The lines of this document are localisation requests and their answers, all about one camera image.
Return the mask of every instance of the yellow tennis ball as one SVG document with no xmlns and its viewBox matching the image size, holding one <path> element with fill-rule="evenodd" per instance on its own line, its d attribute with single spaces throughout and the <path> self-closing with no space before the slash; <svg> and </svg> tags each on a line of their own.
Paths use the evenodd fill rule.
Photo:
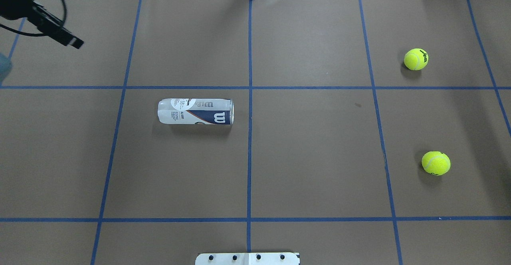
<svg viewBox="0 0 511 265">
<path fill-rule="evenodd" d="M 412 49 L 405 54 L 405 65 L 411 70 L 422 70 L 428 61 L 428 53 L 423 49 Z"/>
<path fill-rule="evenodd" d="M 442 152 L 428 152 L 422 156 L 422 167 L 432 175 L 442 175 L 451 168 L 451 160 Z"/>
</svg>

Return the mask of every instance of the can label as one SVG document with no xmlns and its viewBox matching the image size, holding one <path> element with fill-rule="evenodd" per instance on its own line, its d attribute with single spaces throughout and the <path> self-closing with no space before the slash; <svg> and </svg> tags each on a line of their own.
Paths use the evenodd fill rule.
<svg viewBox="0 0 511 265">
<path fill-rule="evenodd" d="M 158 103 L 158 118 L 168 125 L 231 125 L 230 99 L 167 98 Z"/>
</svg>

